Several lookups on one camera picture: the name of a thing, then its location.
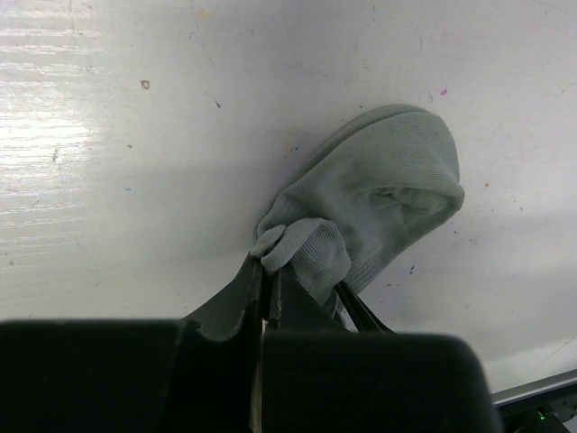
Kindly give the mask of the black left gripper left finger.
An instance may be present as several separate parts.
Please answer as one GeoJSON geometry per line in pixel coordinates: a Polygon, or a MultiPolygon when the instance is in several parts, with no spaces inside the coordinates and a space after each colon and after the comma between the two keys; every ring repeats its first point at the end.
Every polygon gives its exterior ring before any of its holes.
{"type": "Polygon", "coordinates": [[[247,432],[261,265],[177,319],[1,325],[4,432],[247,432]]]}

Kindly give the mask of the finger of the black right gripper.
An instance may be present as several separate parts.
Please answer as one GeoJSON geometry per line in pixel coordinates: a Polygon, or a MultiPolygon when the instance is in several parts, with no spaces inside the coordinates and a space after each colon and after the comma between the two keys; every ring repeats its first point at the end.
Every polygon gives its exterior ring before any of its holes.
{"type": "Polygon", "coordinates": [[[394,331],[385,326],[345,282],[339,282],[335,286],[335,291],[359,332],[394,334],[394,331]]]}

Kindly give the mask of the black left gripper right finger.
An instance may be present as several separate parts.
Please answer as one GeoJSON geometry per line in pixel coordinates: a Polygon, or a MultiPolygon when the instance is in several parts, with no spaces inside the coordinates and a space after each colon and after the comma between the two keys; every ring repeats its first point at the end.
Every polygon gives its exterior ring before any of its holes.
{"type": "Polygon", "coordinates": [[[272,279],[261,346],[263,432],[500,432],[481,364],[453,336],[350,332],[272,279]]]}

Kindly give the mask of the grey ankle sock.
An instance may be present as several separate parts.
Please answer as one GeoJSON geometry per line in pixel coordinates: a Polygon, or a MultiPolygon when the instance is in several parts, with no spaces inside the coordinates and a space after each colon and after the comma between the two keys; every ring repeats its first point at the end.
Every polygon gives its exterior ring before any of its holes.
{"type": "Polygon", "coordinates": [[[321,144],[256,226],[251,254],[268,274],[292,267],[333,315],[342,309],[337,284],[363,291],[464,197],[445,121],[417,106],[383,106],[321,144]]]}

